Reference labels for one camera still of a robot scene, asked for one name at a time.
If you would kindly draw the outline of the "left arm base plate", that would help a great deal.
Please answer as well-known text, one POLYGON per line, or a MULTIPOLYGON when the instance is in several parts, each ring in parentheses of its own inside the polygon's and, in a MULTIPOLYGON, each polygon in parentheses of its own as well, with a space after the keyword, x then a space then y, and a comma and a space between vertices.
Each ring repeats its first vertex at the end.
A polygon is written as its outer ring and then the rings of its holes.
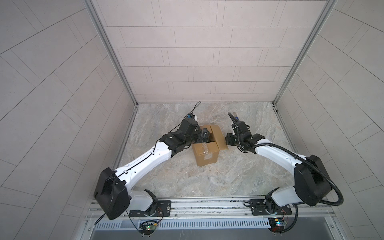
POLYGON ((155 207, 152 204, 147 211, 133 210, 129 211, 130 217, 143 217, 143 218, 154 218, 154 217, 169 217, 171 211, 171 201, 158 201, 155 207))

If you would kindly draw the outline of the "right aluminium corner post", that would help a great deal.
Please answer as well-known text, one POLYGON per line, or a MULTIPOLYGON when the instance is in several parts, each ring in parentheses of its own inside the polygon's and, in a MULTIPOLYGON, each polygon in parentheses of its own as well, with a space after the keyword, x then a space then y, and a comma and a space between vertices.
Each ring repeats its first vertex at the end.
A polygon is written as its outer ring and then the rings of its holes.
POLYGON ((328 17, 330 16, 330 14, 331 14, 332 10, 334 9, 337 2, 338 2, 337 0, 326 1, 322 11, 320 12, 318 19, 316 20, 312 30, 310 31, 310 34, 309 34, 307 40, 305 41, 304 46, 302 47, 301 51, 299 52, 299 55, 297 56, 294 64, 290 68, 290 71, 289 71, 286 79, 284 80, 279 92, 277 93, 275 99, 272 101, 272 104, 275 108, 277 108, 277 104, 281 100, 284 92, 286 91, 290 82, 294 78, 297 70, 299 69, 304 58, 306 57, 309 50, 311 49, 313 43, 316 40, 316 37, 319 35, 321 29, 323 28, 324 24, 326 23, 328 17))

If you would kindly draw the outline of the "right green circuit board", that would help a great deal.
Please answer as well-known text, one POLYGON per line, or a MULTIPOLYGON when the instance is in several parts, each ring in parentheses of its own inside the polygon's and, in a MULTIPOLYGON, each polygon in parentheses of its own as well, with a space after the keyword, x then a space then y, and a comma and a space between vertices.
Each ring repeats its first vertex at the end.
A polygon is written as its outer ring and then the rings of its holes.
POLYGON ((268 218, 268 221, 271 226, 269 230, 273 233, 283 231, 287 225, 283 218, 268 218))

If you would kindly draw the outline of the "brown taped cardboard box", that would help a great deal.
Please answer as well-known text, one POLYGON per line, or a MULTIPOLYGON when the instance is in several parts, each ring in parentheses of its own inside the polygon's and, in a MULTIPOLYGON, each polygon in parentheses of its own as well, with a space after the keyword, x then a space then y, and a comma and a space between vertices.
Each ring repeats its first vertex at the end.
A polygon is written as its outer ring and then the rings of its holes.
POLYGON ((222 130, 218 125, 205 125, 202 128, 207 128, 210 132, 209 142, 192 144, 196 163, 199 167, 216 163, 220 151, 229 149, 222 130))

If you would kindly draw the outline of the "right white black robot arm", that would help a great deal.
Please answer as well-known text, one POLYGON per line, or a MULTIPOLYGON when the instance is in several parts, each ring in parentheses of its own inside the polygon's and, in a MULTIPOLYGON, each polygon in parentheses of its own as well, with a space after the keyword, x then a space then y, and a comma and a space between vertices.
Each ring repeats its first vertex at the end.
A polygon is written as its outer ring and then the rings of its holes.
POLYGON ((322 203, 338 206, 343 195, 330 179, 323 162, 317 156, 306 157, 276 145, 260 134, 252 134, 249 126, 232 118, 233 133, 225 137, 227 145, 236 146, 242 153, 253 153, 272 160, 294 176, 294 185, 276 188, 265 197, 264 206, 272 215, 286 205, 322 203))

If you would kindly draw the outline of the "blue utility knife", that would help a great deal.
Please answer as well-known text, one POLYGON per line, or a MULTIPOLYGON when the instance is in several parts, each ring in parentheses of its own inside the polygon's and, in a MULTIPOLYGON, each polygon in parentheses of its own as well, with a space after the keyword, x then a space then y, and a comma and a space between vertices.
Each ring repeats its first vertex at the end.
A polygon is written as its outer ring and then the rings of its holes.
POLYGON ((236 121, 239 121, 239 117, 237 116, 237 114, 236 114, 235 112, 233 112, 232 115, 233 115, 233 117, 234 117, 234 119, 235 119, 236 121))

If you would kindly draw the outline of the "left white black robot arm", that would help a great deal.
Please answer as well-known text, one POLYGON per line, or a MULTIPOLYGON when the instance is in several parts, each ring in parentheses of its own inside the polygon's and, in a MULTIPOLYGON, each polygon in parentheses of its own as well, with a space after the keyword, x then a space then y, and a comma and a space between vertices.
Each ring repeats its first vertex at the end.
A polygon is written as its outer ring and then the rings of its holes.
POLYGON ((156 166, 188 146, 208 143, 209 140, 209 130, 201 128, 195 119, 182 120, 176 131, 163 135, 140 157, 116 170, 104 169, 100 173, 94 198, 109 220, 126 211, 141 211, 151 216, 157 210, 157 197, 149 190, 135 191, 134 185, 156 166))

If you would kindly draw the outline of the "green circuit board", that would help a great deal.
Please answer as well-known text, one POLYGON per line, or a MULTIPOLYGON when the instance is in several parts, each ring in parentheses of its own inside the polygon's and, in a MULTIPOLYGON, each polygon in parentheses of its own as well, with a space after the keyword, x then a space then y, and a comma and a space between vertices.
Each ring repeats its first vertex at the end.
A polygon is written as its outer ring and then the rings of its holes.
POLYGON ((158 222, 153 220, 142 222, 139 225, 139 232, 144 236, 149 236, 155 232, 158 225, 158 222))
POLYGON ((271 226, 269 230, 273 233, 283 231, 287 225, 283 218, 268 218, 268 221, 271 226))

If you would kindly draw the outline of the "left green circuit board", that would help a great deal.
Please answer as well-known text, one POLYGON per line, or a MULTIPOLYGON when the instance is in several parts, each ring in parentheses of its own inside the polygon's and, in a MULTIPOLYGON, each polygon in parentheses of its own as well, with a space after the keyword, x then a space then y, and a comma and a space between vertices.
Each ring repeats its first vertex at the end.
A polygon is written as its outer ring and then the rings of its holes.
POLYGON ((149 236, 155 232, 158 225, 158 222, 153 220, 142 222, 139 225, 139 232, 144 236, 149 236))

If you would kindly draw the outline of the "aluminium corner post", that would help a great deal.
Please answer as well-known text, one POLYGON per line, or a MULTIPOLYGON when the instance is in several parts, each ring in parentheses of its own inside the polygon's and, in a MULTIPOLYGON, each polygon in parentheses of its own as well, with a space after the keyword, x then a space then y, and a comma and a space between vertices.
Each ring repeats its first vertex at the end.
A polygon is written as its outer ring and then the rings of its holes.
POLYGON ((330 14, 331 14, 332 10, 334 9, 337 2, 338 2, 337 0, 326 1, 322 11, 320 12, 318 19, 316 20, 312 30, 310 31, 310 34, 309 34, 307 40, 305 41, 304 46, 302 47, 301 51, 299 52, 299 55, 297 56, 294 64, 290 68, 290 71, 289 71, 286 79, 284 80, 279 92, 277 93, 275 99, 272 101, 272 104, 275 108, 277 108, 277 104, 281 100, 284 92, 286 91, 290 82, 294 78, 297 70, 299 69, 304 58, 306 57, 309 50, 311 49, 313 43, 316 40, 316 37, 319 35, 321 29, 323 28, 324 24, 326 23, 328 17, 330 16, 330 14))
POLYGON ((101 19, 97 13, 97 10, 95 8, 95 5, 93 3, 93 1, 91 0, 84 0, 84 4, 85 4, 85 8, 87 9, 87 11, 89 12, 89 15, 90 15, 90 18, 101 38, 101 42, 102 44, 104 45, 110 59, 111 59, 111 62, 115 68, 115 70, 117 71, 117 74, 119 75, 119 77, 121 78, 124 86, 126 87, 128 93, 129 93, 129 96, 130 98, 132 99, 133 103, 134 103, 134 106, 135 108, 138 107, 138 102, 134 96, 134 93, 132 91, 132 89, 130 88, 129 86, 129 82, 127 81, 127 78, 124 74, 124 71, 119 63, 119 60, 117 58, 117 55, 114 51, 114 48, 108 38, 108 35, 107 35, 107 32, 101 22, 101 19))

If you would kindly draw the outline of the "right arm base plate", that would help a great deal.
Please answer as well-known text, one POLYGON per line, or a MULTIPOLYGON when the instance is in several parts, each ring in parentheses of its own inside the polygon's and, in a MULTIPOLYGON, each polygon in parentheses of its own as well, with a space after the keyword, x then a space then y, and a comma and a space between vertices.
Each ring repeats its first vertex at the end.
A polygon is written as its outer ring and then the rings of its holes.
POLYGON ((284 207, 276 207, 274 210, 267 210, 267 206, 265 205, 265 200, 261 199, 253 199, 244 202, 244 206, 251 209, 253 216, 283 216, 283 215, 292 215, 292 209, 289 205, 284 207))

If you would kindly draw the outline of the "aluminium front rail frame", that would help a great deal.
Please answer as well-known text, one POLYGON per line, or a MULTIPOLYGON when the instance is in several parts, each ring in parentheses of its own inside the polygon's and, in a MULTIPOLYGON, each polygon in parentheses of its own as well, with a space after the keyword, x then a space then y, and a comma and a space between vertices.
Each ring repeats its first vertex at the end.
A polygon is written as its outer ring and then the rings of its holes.
POLYGON ((299 204, 294 207, 290 204, 293 214, 289 216, 253 216, 251 209, 244 206, 244 202, 253 199, 265 200, 262 196, 159 199, 158 201, 172 202, 169 217, 130 217, 129 211, 126 211, 114 220, 103 216, 99 204, 92 202, 85 217, 85 229, 78 238, 89 240, 97 230, 123 230, 124 221, 128 221, 129 230, 135 230, 140 223, 150 220, 158 222, 157 230, 267 229, 271 227, 268 218, 283 218, 287 223, 286 228, 292 226, 294 230, 303 230, 305 226, 299 223, 299 218, 309 218, 324 220, 324 224, 316 223, 313 226, 325 227, 332 239, 346 239, 334 210, 329 205, 317 204, 311 207, 299 204))

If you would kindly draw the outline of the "left aluminium corner post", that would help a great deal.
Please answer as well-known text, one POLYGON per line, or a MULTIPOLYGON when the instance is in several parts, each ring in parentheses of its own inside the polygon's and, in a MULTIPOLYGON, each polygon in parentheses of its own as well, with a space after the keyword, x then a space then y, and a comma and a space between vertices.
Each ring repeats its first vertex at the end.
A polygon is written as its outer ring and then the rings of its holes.
POLYGON ((90 18, 101 38, 101 42, 102 44, 104 45, 110 59, 111 59, 111 62, 115 68, 115 70, 117 71, 117 74, 119 75, 119 77, 121 78, 124 86, 126 87, 128 93, 129 93, 129 96, 130 98, 132 99, 133 103, 134 103, 134 106, 135 108, 138 107, 138 102, 134 96, 134 93, 132 91, 132 89, 130 88, 129 86, 129 82, 127 81, 127 78, 124 74, 124 71, 119 63, 119 60, 117 58, 117 55, 114 51, 114 48, 108 38, 108 35, 107 35, 107 32, 101 22, 101 19, 97 13, 97 10, 95 8, 95 5, 93 3, 93 1, 91 0, 84 0, 84 4, 85 4, 85 8, 87 9, 87 11, 89 12, 89 15, 90 15, 90 18))

